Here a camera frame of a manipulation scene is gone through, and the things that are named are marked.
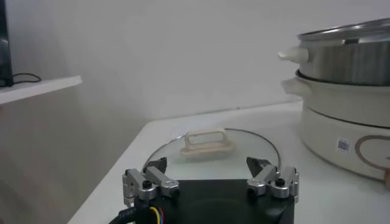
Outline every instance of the black cable on shelf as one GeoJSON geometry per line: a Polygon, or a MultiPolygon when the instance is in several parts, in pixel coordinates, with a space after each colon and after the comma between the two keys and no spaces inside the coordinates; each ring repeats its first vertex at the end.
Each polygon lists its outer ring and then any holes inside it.
{"type": "Polygon", "coordinates": [[[21,75],[24,75],[24,76],[31,76],[31,77],[34,77],[35,80],[20,80],[20,81],[17,81],[17,82],[12,82],[10,81],[10,83],[7,84],[7,82],[5,80],[3,80],[3,82],[5,82],[4,85],[0,85],[0,88],[3,88],[3,87],[11,87],[12,85],[16,85],[16,84],[20,84],[20,83],[37,83],[37,82],[40,82],[42,81],[41,77],[35,75],[35,74],[32,74],[32,73],[17,73],[15,75],[12,76],[12,78],[15,78],[17,76],[21,76],[21,75]]]}
{"type": "Polygon", "coordinates": [[[17,82],[14,82],[13,84],[16,85],[16,84],[20,84],[20,83],[37,83],[37,82],[40,82],[42,81],[41,77],[33,74],[33,73],[17,73],[15,75],[13,75],[12,77],[16,77],[16,76],[21,76],[21,75],[26,75],[26,76],[32,76],[32,77],[35,77],[36,80],[22,80],[22,81],[17,81],[17,82]]]}

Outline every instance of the black cable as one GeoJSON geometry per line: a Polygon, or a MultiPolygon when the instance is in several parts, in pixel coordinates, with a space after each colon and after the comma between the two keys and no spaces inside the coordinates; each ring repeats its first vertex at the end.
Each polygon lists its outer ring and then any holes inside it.
{"type": "Polygon", "coordinates": [[[15,75],[13,75],[12,77],[16,77],[16,76],[20,76],[20,75],[28,75],[28,76],[32,76],[32,77],[35,77],[37,78],[36,80],[22,80],[22,81],[18,81],[18,82],[14,82],[13,84],[20,84],[20,83],[37,83],[37,82],[40,82],[42,81],[41,77],[37,76],[37,75],[34,75],[32,73],[17,73],[15,75]]]}

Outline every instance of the metal bracket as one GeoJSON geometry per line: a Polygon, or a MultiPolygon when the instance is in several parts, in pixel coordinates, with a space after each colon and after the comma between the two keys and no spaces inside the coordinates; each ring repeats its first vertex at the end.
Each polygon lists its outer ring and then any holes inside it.
{"type": "Polygon", "coordinates": [[[145,179],[136,169],[125,171],[122,176],[124,204],[131,206],[134,197],[149,201],[156,197],[156,185],[145,179]]]}
{"type": "Polygon", "coordinates": [[[268,182],[274,180],[276,177],[276,167],[267,165],[257,176],[247,180],[248,190],[252,191],[257,196],[261,196],[266,193],[268,182]]]}
{"type": "Polygon", "coordinates": [[[272,195],[276,198],[288,198],[294,196],[298,202],[299,173],[294,167],[285,167],[280,176],[271,183],[272,195]]]}
{"type": "Polygon", "coordinates": [[[165,197],[177,198],[180,195],[179,182],[168,178],[156,167],[148,167],[145,171],[146,179],[160,186],[161,194],[165,197]]]}

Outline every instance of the cream pot handle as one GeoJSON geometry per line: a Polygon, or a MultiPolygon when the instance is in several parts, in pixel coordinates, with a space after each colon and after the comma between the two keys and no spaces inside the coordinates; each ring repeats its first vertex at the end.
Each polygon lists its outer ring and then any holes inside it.
{"type": "Polygon", "coordinates": [[[291,61],[301,64],[309,61],[309,51],[302,47],[292,47],[288,50],[278,52],[278,57],[282,61],[291,61]]]}
{"type": "Polygon", "coordinates": [[[286,93],[294,94],[304,99],[311,96],[310,86],[300,81],[296,77],[282,81],[282,87],[286,93]]]}

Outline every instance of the pot lid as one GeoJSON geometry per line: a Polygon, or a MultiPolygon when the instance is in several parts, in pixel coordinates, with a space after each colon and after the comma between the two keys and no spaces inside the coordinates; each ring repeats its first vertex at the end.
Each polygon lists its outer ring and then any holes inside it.
{"type": "Polygon", "coordinates": [[[300,40],[318,41],[356,39],[378,35],[390,36],[390,18],[302,33],[298,35],[298,38],[300,40]]]}
{"type": "Polygon", "coordinates": [[[188,132],[157,149],[145,162],[166,157],[165,174],[175,180],[251,178],[247,157],[280,168],[273,143],[256,133],[233,128],[188,132]]]}

